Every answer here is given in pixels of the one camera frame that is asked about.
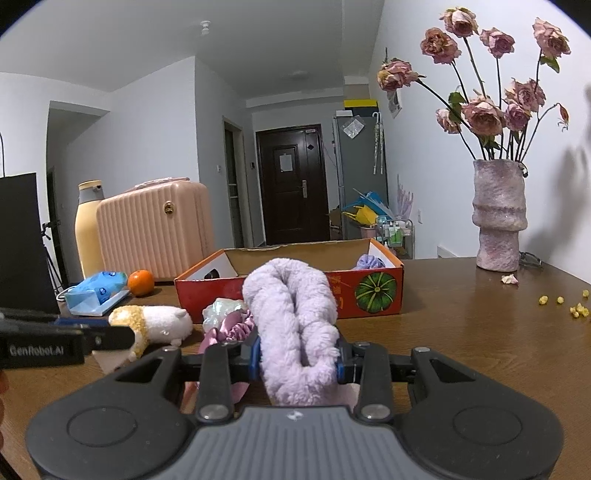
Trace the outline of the pink satin scrunchie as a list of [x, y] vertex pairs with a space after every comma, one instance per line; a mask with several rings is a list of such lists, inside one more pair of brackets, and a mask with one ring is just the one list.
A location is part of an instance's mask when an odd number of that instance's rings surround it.
[[224, 317], [218, 327], [211, 327], [204, 335], [198, 354], [217, 343], [242, 342], [249, 337], [254, 328], [252, 314], [249, 311], [236, 310]]

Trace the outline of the iridescent white scrunchie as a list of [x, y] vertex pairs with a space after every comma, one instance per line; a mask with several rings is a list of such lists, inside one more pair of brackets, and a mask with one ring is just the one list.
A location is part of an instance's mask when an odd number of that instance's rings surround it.
[[245, 312], [246, 310], [246, 304], [242, 300], [217, 298], [202, 311], [202, 319], [204, 319], [202, 328], [204, 328], [205, 333], [212, 328], [218, 329], [230, 313], [235, 311]]

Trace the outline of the lilac fluffy plush tube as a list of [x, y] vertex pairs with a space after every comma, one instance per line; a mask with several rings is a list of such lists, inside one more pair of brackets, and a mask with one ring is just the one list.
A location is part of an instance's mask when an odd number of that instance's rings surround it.
[[337, 304], [324, 272], [276, 258], [253, 270], [242, 296], [259, 331], [260, 368], [271, 402], [325, 406], [337, 386]]

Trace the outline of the white yellow plush toy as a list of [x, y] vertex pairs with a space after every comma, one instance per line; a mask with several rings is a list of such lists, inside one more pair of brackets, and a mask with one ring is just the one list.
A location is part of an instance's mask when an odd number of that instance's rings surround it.
[[152, 344], [179, 347], [192, 334], [193, 323], [185, 309], [165, 305], [127, 305], [114, 309], [109, 317], [110, 326], [129, 327], [134, 335], [128, 360], [139, 359]]

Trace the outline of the red cardboard pumpkin box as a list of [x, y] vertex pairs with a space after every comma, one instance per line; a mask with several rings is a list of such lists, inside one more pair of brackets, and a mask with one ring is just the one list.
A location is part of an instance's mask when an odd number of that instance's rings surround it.
[[[381, 258], [386, 267], [353, 269], [363, 254]], [[202, 311], [215, 299], [242, 299], [245, 277], [276, 258], [301, 260], [324, 271], [341, 319], [394, 315], [402, 310], [404, 264], [374, 239], [219, 250], [174, 280], [179, 305], [200, 323]]]

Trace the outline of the blue tissue pack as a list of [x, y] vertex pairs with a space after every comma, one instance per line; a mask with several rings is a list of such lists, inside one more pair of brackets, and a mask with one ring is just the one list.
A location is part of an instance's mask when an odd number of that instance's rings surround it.
[[129, 293], [125, 273], [100, 271], [70, 287], [64, 299], [69, 313], [74, 316], [102, 317]]

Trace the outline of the purple knitted pouch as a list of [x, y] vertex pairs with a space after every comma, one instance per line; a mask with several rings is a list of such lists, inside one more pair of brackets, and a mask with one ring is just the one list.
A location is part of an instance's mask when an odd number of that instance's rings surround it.
[[363, 254], [356, 261], [356, 266], [353, 267], [355, 270], [375, 270], [383, 269], [386, 265], [384, 261], [372, 254]]

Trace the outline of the orange fruit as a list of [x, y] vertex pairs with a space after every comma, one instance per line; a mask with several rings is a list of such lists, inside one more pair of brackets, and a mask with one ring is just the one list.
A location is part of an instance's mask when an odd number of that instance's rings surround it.
[[136, 270], [128, 276], [127, 288], [135, 297], [151, 295], [155, 288], [154, 277], [148, 270]]

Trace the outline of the beige water bottle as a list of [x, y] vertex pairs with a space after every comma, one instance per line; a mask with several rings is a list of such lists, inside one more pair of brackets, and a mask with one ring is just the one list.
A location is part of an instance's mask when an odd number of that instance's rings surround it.
[[75, 239], [83, 278], [103, 270], [100, 251], [97, 209], [104, 199], [100, 180], [90, 180], [78, 185], [78, 207], [75, 216]]

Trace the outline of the pink ribbed suitcase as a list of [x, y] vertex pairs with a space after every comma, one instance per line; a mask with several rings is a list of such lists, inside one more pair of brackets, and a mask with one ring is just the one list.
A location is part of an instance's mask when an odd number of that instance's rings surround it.
[[186, 177], [144, 182], [97, 208], [104, 267], [171, 281], [214, 252], [211, 199]]

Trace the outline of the fallen rose petal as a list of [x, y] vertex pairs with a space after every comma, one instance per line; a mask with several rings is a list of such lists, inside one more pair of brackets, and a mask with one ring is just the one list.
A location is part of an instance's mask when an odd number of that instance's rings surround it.
[[517, 279], [517, 277], [514, 274], [503, 275], [501, 277], [501, 282], [505, 285], [518, 285], [519, 284], [519, 280]]

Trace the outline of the dark entrance door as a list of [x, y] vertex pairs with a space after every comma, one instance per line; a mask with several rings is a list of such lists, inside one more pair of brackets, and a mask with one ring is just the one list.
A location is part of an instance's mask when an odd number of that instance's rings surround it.
[[329, 196], [321, 126], [256, 133], [267, 245], [329, 240]]

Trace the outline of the pink textured vase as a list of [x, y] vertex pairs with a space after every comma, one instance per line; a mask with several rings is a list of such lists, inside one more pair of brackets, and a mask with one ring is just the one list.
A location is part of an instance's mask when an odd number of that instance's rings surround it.
[[518, 162], [475, 160], [472, 222], [479, 228], [481, 269], [512, 273], [520, 260], [519, 233], [528, 227], [525, 178]]

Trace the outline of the yellow box on refrigerator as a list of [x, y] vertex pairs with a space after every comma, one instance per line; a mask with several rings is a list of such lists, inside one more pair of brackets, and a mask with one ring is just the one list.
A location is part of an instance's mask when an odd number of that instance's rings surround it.
[[378, 102], [375, 99], [346, 99], [344, 101], [345, 109], [356, 108], [374, 108], [377, 109]]

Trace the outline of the dried pink rose bouquet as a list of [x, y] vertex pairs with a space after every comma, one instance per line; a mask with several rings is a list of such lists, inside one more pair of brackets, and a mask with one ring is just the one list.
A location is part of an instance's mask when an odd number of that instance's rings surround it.
[[[379, 88], [393, 98], [405, 87], [421, 86], [442, 103], [436, 111], [436, 120], [447, 134], [464, 138], [468, 130], [478, 139], [485, 161], [506, 157], [524, 167], [539, 126], [550, 112], [557, 111], [558, 125], [564, 131], [569, 129], [567, 108], [559, 102], [549, 105], [540, 81], [543, 66], [560, 72], [559, 59], [571, 53], [568, 38], [559, 27], [537, 18], [532, 25], [538, 46], [535, 76], [526, 81], [513, 78], [504, 85], [501, 59], [515, 52], [515, 39], [496, 27], [481, 29], [476, 14], [466, 7], [446, 9], [440, 21], [441, 28], [425, 31], [420, 50], [434, 64], [454, 70], [458, 80], [456, 90], [448, 96], [439, 94], [410, 62], [389, 55], [377, 72]], [[495, 96], [487, 91], [478, 69], [470, 45], [472, 37], [480, 40], [495, 60]]]

